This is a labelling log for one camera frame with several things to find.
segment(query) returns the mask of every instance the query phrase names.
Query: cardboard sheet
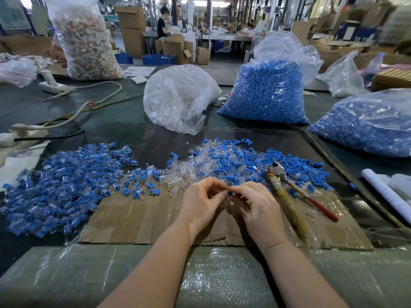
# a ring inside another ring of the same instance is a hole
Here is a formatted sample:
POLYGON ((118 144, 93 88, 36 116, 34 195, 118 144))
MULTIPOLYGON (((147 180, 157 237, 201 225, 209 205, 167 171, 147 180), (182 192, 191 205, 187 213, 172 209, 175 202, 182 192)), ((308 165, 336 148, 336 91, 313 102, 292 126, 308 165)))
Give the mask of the cardboard sheet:
MULTIPOLYGON (((160 196, 145 194, 143 200, 134 200, 131 196, 113 192, 111 197, 104 198, 81 232, 79 242, 153 244, 177 218, 183 196, 183 192, 179 192, 177 197, 171 198, 167 186, 156 184, 161 190, 160 196)), ((334 223, 305 202, 292 199, 300 217, 309 224, 310 234, 305 245, 309 248, 372 250, 371 242, 338 197, 334 193, 318 194, 316 199, 337 214, 340 221, 334 223)), ((288 238, 302 246, 284 215, 283 220, 288 238)), ((248 236, 238 208, 226 201, 194 244, 251 246, 254 242, 248 236)))

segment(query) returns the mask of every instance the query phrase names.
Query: clear plastic bag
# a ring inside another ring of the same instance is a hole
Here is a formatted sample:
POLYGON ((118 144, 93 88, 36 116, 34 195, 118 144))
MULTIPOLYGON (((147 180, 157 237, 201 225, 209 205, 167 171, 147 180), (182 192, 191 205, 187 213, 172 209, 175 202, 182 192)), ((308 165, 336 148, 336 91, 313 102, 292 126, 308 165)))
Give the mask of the clear plastic bag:
POLYGON ((260 62, 282 60, 297 63, 304 84, 314 81, 324 62, 314 46, 303 46, 291 32, 272 32, 253 51, 254 58, 260 62))
POLYGON ((411 89, 351 96, 309 131, 340 145, 388 158, 411 156, 411 89))
POLYGON ((74 80, 121 79, 98 0, 43 0, 74 80))
POLYGON ((215 80, 199 67, 171 66, 147 81, 144 111, 154 124, 195 135, 203 127, 203 110, 220 94, 215 80))
POLYGON ((0 82, 8 82, 17 87, 25 87, 37 78, 38 68, 33 60, 12 59, 0 63, 0 82))
POLYGON ((297 63, 252 59, 240 67, 228 101, 217 113, 231 118, 307 124, 297 63))
POLYGON ((367 93, 361 73, 354 62, 358 51, 352 51, 333 63, 326 72, 317 76, 318 80, 329 85, 332 97, 348 97, 367 93))

